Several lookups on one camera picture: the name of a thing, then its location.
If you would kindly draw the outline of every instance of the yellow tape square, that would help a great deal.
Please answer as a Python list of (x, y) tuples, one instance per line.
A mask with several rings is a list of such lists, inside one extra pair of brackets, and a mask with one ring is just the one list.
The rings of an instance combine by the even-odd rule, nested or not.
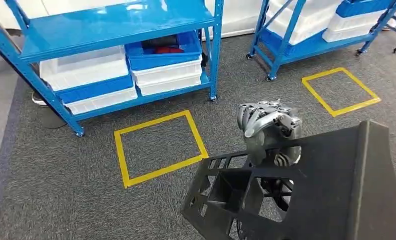
[[(321, 97), (320, 95), (313, 89), (313, 87), (310, 86), (310, 84), (308, 83), (308, 81), (312, 80), (312, 79), (317, 79), (317, 78), (321, 78), (330, 74), (334, 74), (337, 72), (344, 72), (349, 78), (351, 78), (356, 84), (358, 84), (362, 89), (364, 89), (368, 94), (370, 94), (370, 96), (372, 96), (373, 99), (364, 101), (364, 102), (360, 102), (342, 109), (338, 109), (338, 110), (333, 110)], [(323, 105), (323, 107), (330, 113), (330, 115), (332, 115), (333, 117), (336, 117), (338, 115), (344, 114), (344, 113), (348, 113), (350, 111), (354, 111), (375, 103), (380, 102), (380, 98), (374, 93), (372, 92), (368, 87), (366, 87), (358, 78), (356, 78), (354, 75), (352, 75), (352, 73), (350, 73), (347, 69), (345, 68), (335, 68), (332, 70), (328, 70), (328, 71), (323, 71), (321, 73), (317, 73), (311, 76), (306, 76), (302, 78), (302, 84), (304, 84), (304, 86), (310, 91), (310, 93)]]
[[(130, 179), (129, 177), (129, 172), (127, 169), (127, 162), (126, 158), (124, 156), (124, 149), (123, 149), (123, 144), (121, 142), (121, 134), (126, 134), (129, 132), (133, 132), (142, 128), (146, 128), (152, 125), (160, 124), (162, 122), (179, 118), (185, 116), (187, 123), (189, 124), (190, 130), (192, 131), (193, 138), (196, 141), (196, 144), (198, 145), (199, 152), (201, 155), (194, 156), (192, 158), (186, 159), (184, 161), (175, 163), (173, 165), (161, 168), (159, 170), (135, 177)], [(117, 147), (117, 155), (118, 155), (118, 161), (120, 162), (120, 169), (121, 169), (121, 177), (123, 179), (123, 184), (124, 188), (131, 187), (135, 184), (142, 183), (144, 181), (156, 178), (158, 176), (164, 175), (166, 173), (181, 169), (183, 167), (189, 166), (191, 164), (197, 163), (201, 161), (202, 159), (208, 158), (208, 153), (207, 150), (205, 149), (204, 143), (202, 142), (202, 138), (199, 135), (198, 129), (196, 128), (195, 122), (193, 121), (192, 115), (190, 114), (189, 110), (181, 111), (178, 113), (174, 113), (168, 116), (164, 116), (155, 120), (147, 121), (135, 126), (127, 127), (121, 130), (114, 131), (114, 137), (115, 137), (115, 145)]]

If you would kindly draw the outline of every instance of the metal robotic hand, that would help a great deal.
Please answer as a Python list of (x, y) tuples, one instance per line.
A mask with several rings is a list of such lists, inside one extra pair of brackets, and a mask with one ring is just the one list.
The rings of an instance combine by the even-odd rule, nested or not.
[[(237, 113), (239, 128), (244, 132), (244, 140), (250, 161), (257, 166), (266, 159), (265, 147), (286, 139), (301, 137), (301, 119), (295, 110), (277, 101), (260, 101), (241, 104)], [(275, 158), (278, 166), (289, 166), (299, 160), (301, 149), (282, 149)]]

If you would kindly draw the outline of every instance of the blue metal shelf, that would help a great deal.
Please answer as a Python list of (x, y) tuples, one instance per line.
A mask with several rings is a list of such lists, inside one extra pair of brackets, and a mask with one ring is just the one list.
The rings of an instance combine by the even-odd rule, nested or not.
[(301, 59), (306, 59), (312, 56), (328, 53), (330, 51), (344, 48), (350, 45), (362, 43), (365, 41), (370, 40), (373, 37), (371, 34), (352, 37), (344, 40), (333, 41), (333, 42), (326, 42), (323, 40), (321, 35), (314, 41), (314, 45), (307, 46), (305, 48), (300, 48), (298, 51), (295, 51), (291, 55), (285, 55), (282, 57), (282, 64), (287, 64), (291, 62), (295, 62)]
[[(293, 14), (291, 16), (290, 22), (286, 29), (286, 33), (282, 40), (279, 42), (273, 42), (269, 40), (264, 40), (264, 31), (268, 25), (270, 25), (277, 16), (292, 2), (292, 0), (287, 0), (282, 8), (269, 20), (266, 22), (266, 12), (269, 7), (269, 0), (263, 0), (260, 10), (260, 15), (258, 18), (257, 26), (255, 27), (254, 39), (252, 41), (252, 45), (247, 55), (248, 59), (251, 59), (256, 53), (261, 56), (261, 58), (270, 66), (270, 72), (267, 74), (266, 79), (268, 81), (274, 80), (277, 78), (277, 70), (283, 64), (291, 63), (294, 61), (298, 61), (301, 59), (309, 58), (311, 56), (316, 56), (319, 54), (324, 54), (326, 52), (330, 52), (333, 50), (337, 50), (340, 48), (344, 48), (350, 45), (358, 44), (365, 42), (363, 47), (357, 50), (357, 55), (364, 53), (367, 51), (367, 48), (370, 46), (371, 42), (376, 38), (379, 31), (386, 25), (387, 21), (394, 15), (396, 12), (396, 0), (392, 1), (387, 11), (379, 18), (377, 24), (373, 26), (370, 33), (363, 36), (353, 37), (349, 39), (334, 41), (334, 42), (326, 42), (322, 38), (322, 34), (314, 35), (311, 37), (311, 43), (304, 44), (303, 41), (302, 46), (299, 46), (299, 43), (294, 46), (294, 51), (291, 53), (286, 52), (289, 40), (292, 36), (295, 25), (298, 21), (299, 15), (301, 14), (302, 8), (306, 2), (306, 0), (297, 0), (295, 8), (293, 10)], [(258, 47), (259, 42), (263, 42), (264, 46), (273, 54), (274, 60), (271, 60), (266, 56), (266, 54)]]
[(136, 0), (30, 19), (21, 59), (39, 62), (214, 25), (202, 0)]
[(74, 115), (74, 119), (77, 120), (77, 121), (84, 120), (84, 119), (89, 119), (89, 118), (92, 118), (92, 117), (96, 117), (96, 116), (99, 116), (99, 115), (115, 112), (115, 111), (118, 111), (118, 110), (131, 108), (131, 107), (142, 105), (142, 104), (147, 104), (147, 103), (150, 103), (150, 102), (153, 102), (153, 101), (157, 101), (157, 100), (161, 100), (161, 99), (166, 99), (166, 98), (169, 98), (169, 97), (172, 97), (172, 96), (185, 94), (185, 93), (193, 92), (193, 91), (200, 90), (200, 89), (205, 89), (207, 87), (209, 88), (210, 86), (211, 86), (211, 82), (208, 79), (208, 76), (203, 72), (202, 75), (201, 75), (201, 84), (200, 85), (196, 85), (196, 86), (190, 86), (190, 87), (186, 87), (186, 88), (182, 88), (182, 89), (166, 91), (166, 92), (156, 93), (156, 94), (147, 95), (147, 96), (142, 96), (140, 94), (139, 88), (136, 87), (137, 93), (138, 93), (138, 97), (136, 99), (130, 100), (130, 101), (126, 101), (126, 102), (122, 102), (122, 103), (119, 103), (119, 104), (115, 104), (115, 105), (112, 105), (112, 106), (108, 106), (108, 107), (105, 107), (105, 108), (96, 109), (96, 110), (93, 110), (93, 111), (81, 113), (81, 114), (78, 114), (78, 115)]
[[(84, 134), (84, 130), (78, 121), (98, 115), (204, 88), (209, 88), (211, 100), (217, 99), (224, 0), (215, 0), (214, 15), (206, 8), (204, 0), (134, 0), (36, 19), (29, 19), (16, 0), (5, 1), (21, 27), (25, 43), (20, 52), (0, 26), (0, 53), (79, 137)], [(65, 108), (56, 93), (30, 65), (47, 59), (195, 30), (201, 43), (202, 29), (208, 34), (209, 27), (214, 33), (212, 44), (206, 41), (210, 73), (209, 76), (203, 73), (200, 85), (149, 96), (141, 96), (140, 90), (136, 88), (138, 98), (135, 100), (79, 115), (72, 115)]]

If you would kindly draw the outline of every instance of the black plastic frame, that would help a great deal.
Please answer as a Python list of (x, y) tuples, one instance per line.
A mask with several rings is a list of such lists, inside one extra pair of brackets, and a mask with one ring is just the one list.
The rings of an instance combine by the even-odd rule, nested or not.
[[(245, 151), (204, 159), (182, 214), (208, 240), (232, 239), (234, 219), (247, 231), (247, 240), (396, 239), (396, 178), (388, 137), (387, 127), (364, 121), (271, 145), (258, 167), (247, 161), (242, 168), (228, 168), (236, 156), (246, 156)], [(300, 161), (276, 166), (273, 160), (279, 149), (294, 146), (302, 148)], [(207, 176), (215, 176), (215, 182), (205, 196)], [(266, 177), (294, 182), (282, 222), (258, 215), (264, 196), (255, 178)]]

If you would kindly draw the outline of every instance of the red object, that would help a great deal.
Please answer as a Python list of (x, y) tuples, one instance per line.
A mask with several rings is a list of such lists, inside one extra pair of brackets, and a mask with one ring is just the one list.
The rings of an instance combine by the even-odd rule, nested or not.
[(184, 51), (178, 47), (160, 46), (155, 48), (154, 54), (180, 54)]

